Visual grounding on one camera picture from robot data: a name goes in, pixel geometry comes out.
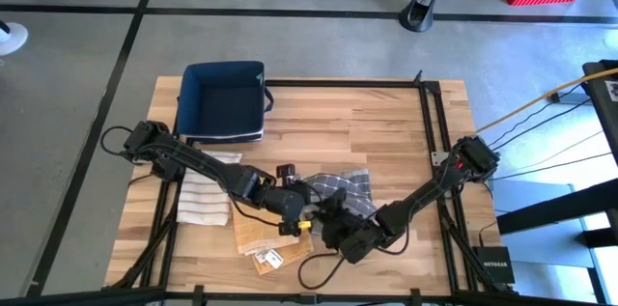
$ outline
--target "gray checkered towel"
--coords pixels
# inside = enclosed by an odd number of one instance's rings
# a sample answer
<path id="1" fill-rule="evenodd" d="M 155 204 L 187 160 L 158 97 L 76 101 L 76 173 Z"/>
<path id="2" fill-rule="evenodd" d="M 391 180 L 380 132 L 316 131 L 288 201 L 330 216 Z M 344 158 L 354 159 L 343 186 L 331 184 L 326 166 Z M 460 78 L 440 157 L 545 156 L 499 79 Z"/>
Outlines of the gray checkered towel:
<path id="1" fill-rule="evenodd" d="M 369 170 L 360 169 L 345 172 L 341 175 L 317 174 L 303 179 L 322 195 L 323 199 L 331 196 L 337 189 L 346 189 L 346 201 L 344 208 L 349 209 L 350 213 L 362 215 L 363 218 L 376 211 L 376 207 L 371 201 L 371 188 L 369 186 Z M 318 202 L 318 195 L 311 193 L 311 202 Z M 303 212 L 307 217 L 311 217 L 311 211 L 317 210 L 315 205 L 306 206 Z M 320 235 L 322 233 L 322 223 L 314 219 L 311 223 L 311 233 Z"/>

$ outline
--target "netgear logo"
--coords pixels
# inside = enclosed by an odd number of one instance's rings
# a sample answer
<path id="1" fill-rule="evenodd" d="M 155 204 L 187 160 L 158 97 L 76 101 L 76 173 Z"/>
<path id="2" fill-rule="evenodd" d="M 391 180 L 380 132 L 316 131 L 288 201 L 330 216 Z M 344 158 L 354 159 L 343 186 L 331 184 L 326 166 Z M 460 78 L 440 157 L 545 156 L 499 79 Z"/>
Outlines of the netgear logo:
<path id="1" fill-rule="evenodd" d="M 486 267 L 508 267 L 504 262 L 483 262 L 483 265 Z"/>

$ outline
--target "gray floor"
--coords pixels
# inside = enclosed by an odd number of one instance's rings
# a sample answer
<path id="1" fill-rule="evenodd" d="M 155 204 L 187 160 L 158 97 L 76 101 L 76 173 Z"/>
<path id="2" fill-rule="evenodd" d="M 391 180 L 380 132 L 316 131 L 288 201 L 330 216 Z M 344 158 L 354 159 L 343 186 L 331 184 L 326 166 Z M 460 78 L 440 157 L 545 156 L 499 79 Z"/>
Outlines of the gray floor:
<path id="1" fill-rule="evenodd" d="M 135 6 L 138 0 L 0 0 L 2 3 Z M 394 12 L 407 0 L 151 0 L 151 7 L 264 8 Z M 611 0 L 516 8 L 504 0 L 438 0 L 440 13 L 617 15 Z M 129 15 L 14 14 L 28 43 L 0 67 L 4 157 L 0 218 L 0 297 L 23 292 L 72 166 L 126 34 Z M 474 123 L 481 126 L 541 93 L 581 76 L 581 65 L 615 58 L 613 26 L 437 22 L 413 34 L 390 20 L 237 16 L 155 16 L 141 24 L 106 125 L 135 125 L 146 115 L 155 79 L 181 75 L 192 63 L 255 59 L 267 76 L 426 78 L 466 82 Z M 543 117 L 563 110 L 551 107 Z M 590 108 L 578 109 L 503 151 L 499 175 L 538 161 L 599 128 Z M 497 138 L 517 119 L 484 136 Z M 111 143 L 122 136 L 113 136 Z M 568 157 L 604 151 L 603 138 Z M 601 167 L 591 177 L 592 167 Z M 555 171 L 520 178 L 574 182 L 615 177 L 609 158 L 581 174 Z M 46 293 L 101 286 L 122 212 L 131 165 L 97 150 Z M 533 267 L 532 275 L 547 275 Z"/>

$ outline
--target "wooden table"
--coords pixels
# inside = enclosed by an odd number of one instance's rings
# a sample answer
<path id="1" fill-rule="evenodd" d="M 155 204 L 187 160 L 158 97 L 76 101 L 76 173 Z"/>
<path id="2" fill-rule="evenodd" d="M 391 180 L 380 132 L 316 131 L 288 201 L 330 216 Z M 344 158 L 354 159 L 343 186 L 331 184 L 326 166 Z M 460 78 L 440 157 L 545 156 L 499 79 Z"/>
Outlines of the wooden table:
<path id="1" fill-rule="evenodd" d="M 162 121 L 171 128 L 180 85 L 178 76 L 158 78 L 149 120 Z M 451 141 L 455 143 L 473 131 L 465 86 L 454 80 L 440 81 L 440 86 Z M 366 167 L 371 172 L 374 203 L 378 207 L 405 198 L 432 176 L 418 90 L 270 89 L 275 105 L 266 114 L 262 142 L 204 149 L 242 152 L 242 163 L 271 174 L 275 166 L 289 162 L 305 176 Z M 440 141 L 435 106 L 430 105 L 435 139 Z M 148 166 L 136 167 L 133 177 L 149 170 Z M 116 282 L 147 245 L 158 189 L 159 180 L 148 178 L 128 190 L 106 284 Z M 469 238 L 474 244 L 479 230 L 495 221 L 492 199 L 484 186 L 468 184 L 462 201 Z M 496 226 L 487 228 L 483 239 L 486 245 L 499 245 Z M 398 250 L 403 241 L 400 239 L 390 249 Z M 453 245 L 460 285 L 464 287 L 463 261 Z M 314 246 L 314 254 L 326 251 L 317 236 Z M 160 256 L 154 264 L 154 281 L 160 271 Z M 335 258 L 313 261 L 303 269 L 305 282 L 317 284 L 335 263 Z M 191 292 L 195 285 L 204 285 L 208 292 L 306 292 L 296 280 L 298 265 L 296 262 L 260 277 L 251 258 L 238 254 L 231 220 L 225 227 L 180 224 L 168 290 Z M 405 295 L 411 288 L 418 288 L 425 295 L 450 294 L 435 204 L 414 217 L 405 254 L 393 257 L 374 251 L 358 264 L 343 264 L 318 292 Z"/>

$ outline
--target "white striped dish towel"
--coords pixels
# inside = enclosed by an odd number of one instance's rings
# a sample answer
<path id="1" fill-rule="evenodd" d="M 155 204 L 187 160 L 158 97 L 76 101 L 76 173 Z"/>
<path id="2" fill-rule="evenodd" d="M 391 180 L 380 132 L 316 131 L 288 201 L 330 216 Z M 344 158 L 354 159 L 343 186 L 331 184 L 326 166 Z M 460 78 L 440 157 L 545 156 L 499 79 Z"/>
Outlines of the white striped dish towel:
<path id="1" fill-rule="evenodd" d="M 202 151 L 225 163 L 240 162 L 241 153 Z M 178 202 L 179 223 L 226 225 L 230 217 L 230 199 L 219 184 L 186 169 Z"/>

